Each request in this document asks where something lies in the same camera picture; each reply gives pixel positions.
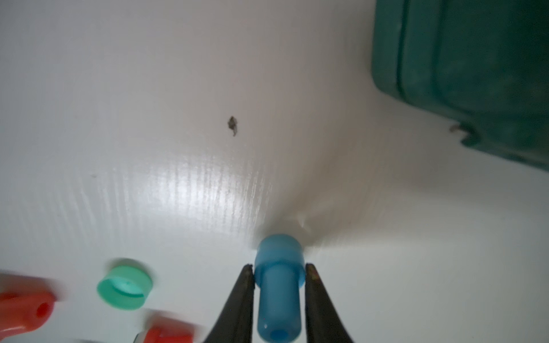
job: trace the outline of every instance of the white plastic wall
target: white plastic wall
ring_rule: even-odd
[[[1,1],[0,269],[62,298],[5,342],[130,343],[154,311],[200,342],[283,218],[357,343],[548,342],[549,174],[379,92],[374,6]],[[97,296],[116,258],[153,271],[143,309]]]

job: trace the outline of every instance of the small insect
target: small insect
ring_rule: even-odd
[[[229,128],[233,130],[233,137],[237,135],[237,119],[235,117],[231,117],[229,121],[227,122],[229,125]]]

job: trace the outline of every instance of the orange cap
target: orange cap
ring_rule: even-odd
[[[0,340],[41,327],[53,312],[55,297],[49,292],[0,294]]]

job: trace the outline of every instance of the cap hole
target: cap hole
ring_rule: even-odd
[[[49,311],[49,305],[46,302],[42,303],[40,304],[40,306],[38,306],[38,309],[36,310],[36,317],[42,318],[48,314],[48,311]]]

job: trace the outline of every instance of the blue plastic cap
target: blue plastic cap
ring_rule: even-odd
[[[261,288],[257,331],[267,342],[285,343],[301,332],[299,288],[305,282],[301,245],[285,234],[272,235],[259,245],[255,282]]]

